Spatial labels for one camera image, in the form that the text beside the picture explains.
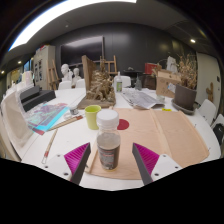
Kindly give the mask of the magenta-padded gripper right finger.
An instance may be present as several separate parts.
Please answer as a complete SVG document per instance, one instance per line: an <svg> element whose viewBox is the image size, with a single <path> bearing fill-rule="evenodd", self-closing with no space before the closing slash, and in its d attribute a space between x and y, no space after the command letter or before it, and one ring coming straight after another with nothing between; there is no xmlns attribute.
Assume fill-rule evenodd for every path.
<svg viewBox="0 0 224 224"><path fill-rule="evenodd" d="M182 169L182 167L167 154L158 155L137 143L133 144L132 153L145 185Z"/></svg>

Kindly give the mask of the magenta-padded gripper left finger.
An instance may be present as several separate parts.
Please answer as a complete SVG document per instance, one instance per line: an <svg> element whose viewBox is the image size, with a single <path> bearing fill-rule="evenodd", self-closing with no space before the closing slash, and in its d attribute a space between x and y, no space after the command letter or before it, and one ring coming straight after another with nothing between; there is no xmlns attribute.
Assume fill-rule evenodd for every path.
<svg viewBox="0 0 224 224"><path fill-rule="evenodd" d="M42 168L78 185L82 179L90 153L90 144L85 143L65 155L57 154L43 164Z"/></svg>

